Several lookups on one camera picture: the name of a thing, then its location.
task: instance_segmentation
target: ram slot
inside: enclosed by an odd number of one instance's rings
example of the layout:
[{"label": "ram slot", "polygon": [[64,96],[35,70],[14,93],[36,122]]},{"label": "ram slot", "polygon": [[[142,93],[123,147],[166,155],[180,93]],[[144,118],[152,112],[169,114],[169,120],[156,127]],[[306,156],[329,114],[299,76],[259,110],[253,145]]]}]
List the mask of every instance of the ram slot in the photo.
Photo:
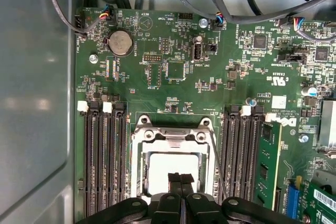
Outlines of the ram slot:
[{"label": "ram slot", "polygon": [[115,171],[116,171],[116,160],[115,160],[115,125],[114,116],[111,115],[108,118],[109,128],[107,131],[107,206],[110,207],[116,203],[115,197]]},{"label": "ram slot", "polygon": [[125,196],[125,174],[126,174],[126,113],[125,105],[118,103],[115,105],[115,139],[118,144],[118,159],[117,159],[117,181],[116,193],[117,202],[124,200]]},{"label": "ram slot", "polygon": [[[224,118],[222,121],[222,145],[221,145],[221,149],[220,149],[220,169],[222,171],[222,175],[224,176],[224,180],[225,179],[225,175],[226,175],[226,151],[227,151],[227,128],[228,128],[228,115],[224,114]],[[218,190],[218,202],[221,203],[223,201],[223,188],[222,186],[219,187]]]},{"label": "ram slot", "polygon": [[97,112],[89,111],[85,117],[85,170],[84,184],[86,188],[84,201],[84,214],[91,216],[98,210],[97,207],[97,182],[96,170],[98,168],[98,136],[99,136],[99,115]]},{"label": "ram slot", "polygon": [[239,127],[239,139],[237,143],[237,155],[236,155],[236,178],[235,178],[235,188],[234,196],[242,197],[245,191],[245,178],[246,178],[246,166],[249,166],[247,163],[247,152],[246,148],[249,141],[250,135],[250,124],[251,119],[249,116],[242,116],[240,118],[240,127]]},{"label": "ram slot", "polygon": [[253,199],[253,188],[255,186],[255,172],[256,172],[256,159],[259,149],[259,138],[261,135],[261,126],[264,121],[262,115],[254,115],[251,121],[250,137],[248,141],[247,160],[249,165],[246,166],[246,179],[245,179],[245,193],[244,199]]},{"label": "ram slot", "polygon": [[98,209],[102,211],[107,206],[107,178],[106,178],[106,163],[107,163],[107,137],[109,130],[109,115],[101,113],[99,117],[99,142],[98,142]]}]

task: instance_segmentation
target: motherboard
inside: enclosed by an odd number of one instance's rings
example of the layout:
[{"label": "motherboard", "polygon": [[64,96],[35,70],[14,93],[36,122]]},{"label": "motherboard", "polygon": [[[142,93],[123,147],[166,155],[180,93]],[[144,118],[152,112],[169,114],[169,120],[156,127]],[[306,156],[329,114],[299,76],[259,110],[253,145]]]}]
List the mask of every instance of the motherboard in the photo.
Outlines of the motherboard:
[{"label": "motherboard", "polygon": [[[104,12],[78,10],[78,27]],[[178,172],[217,202],[225,190],[335,223],[335,194],[314,181],[336,168],[336,44],[279,20],[234,25],[112,7],[105,16],[76,38],[75,221],[129,197],[150,201]],[[326,22],[301,30],[336,34]]]}]

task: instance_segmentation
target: barcode label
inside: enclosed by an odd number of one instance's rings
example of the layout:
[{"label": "barcode label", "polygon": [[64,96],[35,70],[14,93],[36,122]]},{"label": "barcode label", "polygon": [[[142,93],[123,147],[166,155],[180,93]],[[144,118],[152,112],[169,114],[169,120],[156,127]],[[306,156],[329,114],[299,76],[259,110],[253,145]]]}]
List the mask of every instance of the barcode label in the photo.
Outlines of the barcode label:
[{"label": "barcode label", "polygon": [[336,211],[336,201],[333,201],[331,198],[327,197],[323,193],[320,193],[316,189],[314,190],[314,198],[317,199],[319,202],[322,202],[327,207],[332,209],[333,211]]},{"label": "barcode label", "polygon": [[321,222],[323,224],[334,224],[331,220],[329,220],[326,216],[322,215]]}]

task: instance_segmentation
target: green circuit board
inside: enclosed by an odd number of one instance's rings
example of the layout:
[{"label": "green circuit board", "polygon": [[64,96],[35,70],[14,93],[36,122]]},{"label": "green circuit board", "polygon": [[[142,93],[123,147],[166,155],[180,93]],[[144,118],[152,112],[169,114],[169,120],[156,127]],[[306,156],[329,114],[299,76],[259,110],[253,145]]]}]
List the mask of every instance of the green circuit board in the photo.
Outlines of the green circuit board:
[{"label": "green circuit board", "polygon": [[[82,22],[90,24],[102,12],[84,8],[78,14]],[[269,189],[278,193],[275,210],[286,213],[288,185],[296,176],[310,180],[316,168],[335,169],[336,161],[317,149],[322,101],[331,97],[335,88],[336,44],[307,41],[292,26],[278,27],[275,20],[256,25],[224,24],[214,30],[210,20],[206,28],[200,28],[201,17],[174,12],[117,9],[114,18],[115,22],[102,20],[86,39],[76,39],[76,103],[100,102],[106,94],[108,101],[123,104],[125,197],[129,197],[130,187],[130,136],[139,116],[149,115],[155,125],[181,127],[196,127],[207,116],[213,122],[220,151],[225,108],[240,108],[247,98],[255,99],[264,115],[273,114],[273,120],[279,122],[276,127],[281,125],[281,138],[273,143],[276,149],[268,156],[276,169],[268,171],[268,179],[273,179]],[[301,27],[322,38],[335,34],[335,29],[325,28],[323,22],[304,22]],[[116,30],[133,38],[133,49],[126,57],[116,57],[106,46],[106,38]],[[195,60],[192,46],[197,36],[202,38],[202,57]],[[91,54],[98,56],[97,63],[89,61]],[[306,106],[301,94],[305,86],[318,91],[314,106]],[[88,215],[83,192],[85,120],[76,112],[76,220]],[[299,140],[303,134],[309,138],[305,143]],[[256,181],[265,176],[259,168]],[[258,201],[262,189],[256,185],[254,190],[251,200]],[[264,206],[274,209],[275,195],[269,197],[271,203],[263,199]]]}]

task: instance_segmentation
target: mounting screw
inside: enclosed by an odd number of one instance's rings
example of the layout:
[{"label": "mounting screw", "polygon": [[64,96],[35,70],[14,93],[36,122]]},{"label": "mounting screw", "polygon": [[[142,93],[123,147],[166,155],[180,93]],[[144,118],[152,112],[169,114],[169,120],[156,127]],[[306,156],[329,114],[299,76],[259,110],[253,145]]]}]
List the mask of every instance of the mounting screw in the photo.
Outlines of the mounting screw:
[{"label": "mounting screw", "polygon": [[95,54],[91,54],[90,57],[89,57],[89,61],[92,63],[92,64],[96,64],[98,62],[98,56],[95,55]]},{"label": "mounting screw", "polygon": [[301,134],[300,137],[299,137],[300,143],[306,143],[306,142],[308,142],[308,140],[309,140],[309,136],[307,136],[307,135]]},{"label": "mounting screw", "polygon": [[310,223],[310,217],[308,215],[303,215],[302,216],[302,222],[309,224]]},{"label": "mounting screw", "polygon": [[198,25],[200,26],[200,28],[207,28],[209,22],[206,18],[201,18],[200,21],[198,22]]},{"label": "mounting screw", "polygon": [[194,199],[201,199],[201,196],[200,196],[199,194],[194,194],[194,195],[193,195],[193,198],[194,198]]},{"label": "mounting screw", "polygon": [[154,133],[152,131],[145,131],[145,139],[151,140],[154,138]]},{"label": "mounting screw", "polygon": [[197,134],[197,140],[198,140],[198,141],[204,141],[205,139],[206,139],[206,135],[205,135],[204,132],[199,132],[199,133]]},{"label": "mounting screw", "polygon": [[236,201],[235,199],[231,199],[231,200],[229,200],[229,204],[237,206],[238,205],[238,201]]}]

